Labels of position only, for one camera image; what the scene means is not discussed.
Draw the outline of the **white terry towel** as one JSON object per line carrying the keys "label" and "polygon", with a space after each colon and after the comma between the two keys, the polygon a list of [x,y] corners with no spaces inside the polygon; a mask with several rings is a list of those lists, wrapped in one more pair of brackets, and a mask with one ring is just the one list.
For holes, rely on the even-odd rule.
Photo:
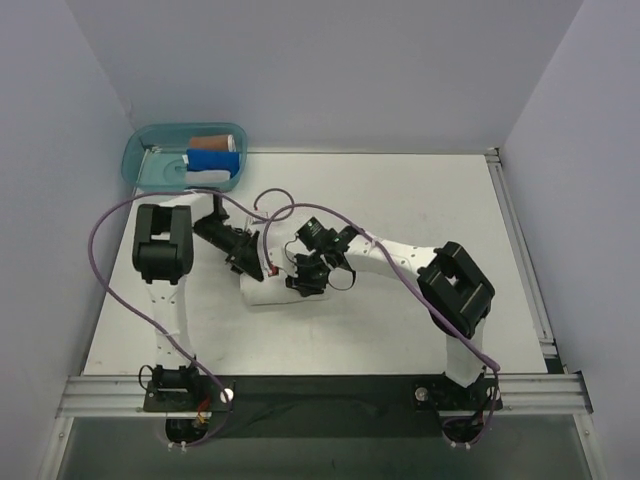
{"label": "white terry towel", "polygon": [[[248,275],[242,274],[240,276],[240,290],[244,302],[248,306],[274,306],[328,300],[331,297],[331,294],[328,293],[302,297],[298,292],[285,286],[286,275],[269,276],[266,256],[262,246],[263,230],[264,228],[255,232],[259,233],[258,254],[264,271],[264,280],[258,282]],[[270,248],[285,247],[286,243],[294,240],[295,234],[285,222],[274,222],[268,232],[267,251]],[[292,261],[293,254],[287,252],[287,255]]]}

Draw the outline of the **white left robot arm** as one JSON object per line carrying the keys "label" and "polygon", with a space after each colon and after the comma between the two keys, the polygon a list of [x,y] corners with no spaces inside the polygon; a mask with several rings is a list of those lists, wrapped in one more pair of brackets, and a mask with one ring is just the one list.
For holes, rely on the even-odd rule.
{"label": "white left robot arm", "polygon": [[188,331],[186,280],[194,266],[194,238],[223,252],[232,272],[264,279],[259,233],[233,227],[228,219],[222,199],[204,193],[143,203],[136,212],[132,263],[149,295],[156,328],[155,365],[147,389],[181,412],[195,409],[212,385],[196,365]]}

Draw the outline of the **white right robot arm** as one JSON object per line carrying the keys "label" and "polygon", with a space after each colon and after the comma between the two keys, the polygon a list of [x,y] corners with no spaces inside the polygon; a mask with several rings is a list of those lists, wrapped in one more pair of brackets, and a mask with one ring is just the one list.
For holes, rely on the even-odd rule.
{"label": "white right robot arm", "polygon": [[476,381],[485,369],[499,369],[482,347],[495,288],[460,244],[412,246],[350,225],[336,231],[315,217],[298,229],[295,239],[307,252],[285,256],[294,267],[294,274],[286,279],[288,288],[303,297],[321,295],[335,270],[353,278],[367,273],[400,281],[446,335],[445,401],[458,410],[477,401]]}

